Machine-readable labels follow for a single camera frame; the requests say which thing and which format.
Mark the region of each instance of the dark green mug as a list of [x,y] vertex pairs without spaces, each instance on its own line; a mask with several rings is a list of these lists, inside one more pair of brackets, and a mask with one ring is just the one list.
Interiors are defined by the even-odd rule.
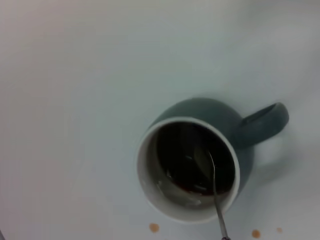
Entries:
[[[194,196],[175,186],[161,171],[156,154],[159,130],[172,123],[193,123],[209,129],[224,142],[232,155],[235,167],[233,186],[230,192],[221,198],[221,208],[225,212],[249,177],[253,163],[252,147],[281,132],[288,121],[288,110],[282,103],[275,103],[242,118],[234,109],[218,100],[193,98],[179,102],[152,123],[139,145],[136,172],[142,191],[156,210],[175,221],[203,223],[215,219],[217,212],[212,197],[199,196],[195,199],[212,203],[201,209],[189,209],[172,199],[177,198],[181,201]],[[170,189],[170,196],[160,191],[160,187],[163,186]]]

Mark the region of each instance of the coffee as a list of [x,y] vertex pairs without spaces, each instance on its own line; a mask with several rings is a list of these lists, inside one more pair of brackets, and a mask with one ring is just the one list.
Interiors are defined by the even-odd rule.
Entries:
[[213,165],[208,157],[199,162],[196,154],[199,148],[212,156],[217,193],[230,191],[235,180],[233,157],[226,144],[211,130],[195,123],[176,122],[158,132],[157,155],[170,181],[187,192],[213,195]]

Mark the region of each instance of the mug handle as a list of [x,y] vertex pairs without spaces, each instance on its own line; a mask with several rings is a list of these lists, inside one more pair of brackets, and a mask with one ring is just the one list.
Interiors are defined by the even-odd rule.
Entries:
[[285,105],[278,102],[244,118],[232,136],[236,148],[248,148],[280,133],[289,121]]

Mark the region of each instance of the mug rim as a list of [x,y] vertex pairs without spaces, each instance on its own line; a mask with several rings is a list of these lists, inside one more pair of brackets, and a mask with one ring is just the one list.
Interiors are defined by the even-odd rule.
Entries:
[[231,156],[232,156],[232,160],[234,163],[234,183],[231,189],[231,193],[229,194],[229,200],[226,202],[226,204],[222,207],[221,211],[223,213],[225,213],[226,211],[229,210],[229,208],[231,207],[231,205],[233,204],[233,202],[235,201],[237,195],[238,195],[238,191],[239,191],[239,186],[240,186],[240,166],[239,166],[239,161],[238,161],[238,157],[237,154],[233,148],[233,146],[231,145],[231,143],[228,141],[228,139],[214,126],[212,126],[211,124],[207,123],[206,121],[194,118],[194,117],[189,117],[189,116],[176,116],[176,117],[169,117],[163,120],[160,120],[158,122],[156,122],[155,124],[151,125],[149,127],[149,129],[144,133],[141,141],[139,142],[137,151],[136,151],[136,155],[135,155],[135,162],[134,162],[134,167],[135,167],[135,174],[137,177],[137,180],[139,182],[139,188],[140,190],[143,192],[144,197],[147,199],[147,202],[149,203],[149,205],[151,205],[157,212],[165,215],[166,217],[172,219],[175,222],[178,223],[183,223],[183,224],[201,224],[201,223],[207,223],[210,222],[216,218],[218,218],[218,214],[214,213],[209,217],[204,217],[203,219],[199,219],[199,220],[195,220],[195,221],[190,221],[190,220],[182,220],[180,218],[176,218],[170,215],[167,215],[166,213],[162,212],[158,207],[156,207],[149,199],[149,197],[146,195],[143,187],[142,187],[142,183],[140,181],[140,177],[139,177],[139,169],[138,169],[138,163],[139,163],[139,155],[140,155],[140,151],[141,148],[143,146],[143,144],[146,141],[146,138],[148,138],[150,135],[153,135],[157,130],[159,130],[160,128],[162,128],[163,126],[169,125],[169,124],[173,124],[173,123],[178,123],[178,122],[182,122],[182,123],[193,123],[193,124],[197,124],[200,125],[202,127],[205,127],[207,129],[209,129],[210,131],[212,131],[215,135],[217,135],[223,142],[224,144],[227,146]]

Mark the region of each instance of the white surface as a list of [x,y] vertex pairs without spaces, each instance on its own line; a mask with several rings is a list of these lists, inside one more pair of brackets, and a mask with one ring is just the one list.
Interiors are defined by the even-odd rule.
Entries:
[[1,1],[6,240],[219,240],[217,221],[174,223],[133,180],[148,125],[193,96],[243,115],[278,100],[289,108],[289,126],[257,147],[249,183],[225,216],[230,236],[319,238],[317,2]]

